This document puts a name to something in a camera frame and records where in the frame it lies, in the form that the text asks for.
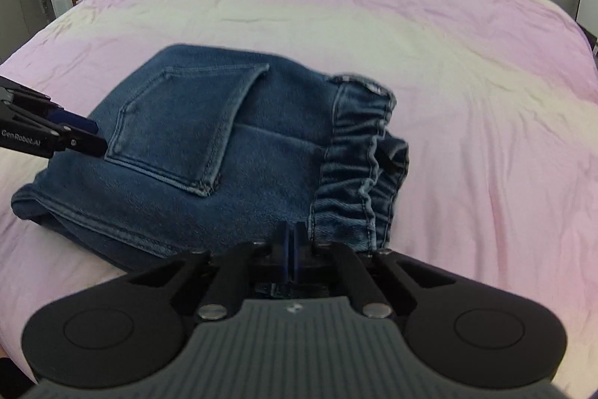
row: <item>bed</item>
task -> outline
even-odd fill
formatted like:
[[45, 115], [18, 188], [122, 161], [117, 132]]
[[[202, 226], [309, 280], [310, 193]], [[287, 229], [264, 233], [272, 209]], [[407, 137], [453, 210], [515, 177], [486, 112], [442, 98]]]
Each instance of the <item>bed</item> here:
[[[393, 90], [411, 168], [391, 248], [529, 297], [563, 321], [554, 383], [598, 388], [598, 73], [579, 0], [86, 0], [0, 74], [87, 114], [161, 48], [272, 52]], [[122, 274], [19, 221], [10, 196], [47, 161], [0, 151], [0, 346], [50, 301]]]

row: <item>gray ribbed panel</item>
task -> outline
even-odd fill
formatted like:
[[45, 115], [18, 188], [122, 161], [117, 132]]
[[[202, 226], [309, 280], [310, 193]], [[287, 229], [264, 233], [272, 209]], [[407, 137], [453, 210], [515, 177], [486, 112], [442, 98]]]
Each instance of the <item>gray ribbed panel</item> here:
[[[287, 310], [295, 303], [302, 311]], [[410, 352], [393, 323], [347, 298], [246, 301], [199, 326], [175, 362], [137, 385], [76, 391], [43, 383], [25, 399], [564, 399], [548, 381], [512, 391], [460, 386]]]

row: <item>jeans back pocket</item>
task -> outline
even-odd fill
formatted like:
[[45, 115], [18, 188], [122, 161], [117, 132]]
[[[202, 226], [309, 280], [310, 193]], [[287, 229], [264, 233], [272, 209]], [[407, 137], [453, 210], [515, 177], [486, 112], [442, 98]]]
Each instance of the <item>jeans back pocket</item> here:
[[267, 64], [162, 69], [120, 108], [106, 160], [208, 196], [237, 111], [268, 69]]

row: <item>bed sheet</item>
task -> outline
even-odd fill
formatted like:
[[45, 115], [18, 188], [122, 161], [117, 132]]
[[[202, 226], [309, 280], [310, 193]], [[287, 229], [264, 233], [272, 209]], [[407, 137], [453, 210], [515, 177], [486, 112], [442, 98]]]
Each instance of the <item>bed sheet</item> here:
[[[276, 53], [393, 90], [411, 148], [391, 247], [536, 300], [566, 326], [555, 384], [598, 388], [598, 73], [546, 0], [85, 0], [0, 74], [88, 114], [174, 43]], [[17, 220], [10, 196], [46, 161], [0, 151], [0, 346], [44, 304], [120, 275]]]

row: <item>jeans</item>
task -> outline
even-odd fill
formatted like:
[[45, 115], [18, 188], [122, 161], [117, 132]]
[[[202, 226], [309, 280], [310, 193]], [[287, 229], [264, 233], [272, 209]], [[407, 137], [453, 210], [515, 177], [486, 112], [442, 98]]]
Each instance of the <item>jeans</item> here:
[[280, 56], [176, 45], [94, 110], [104, 158], [57, 154], [14, 213], [124, 270], [268, 240], [280, 221], [356, 251], [386, 244], [407, 174], [395, 98]]

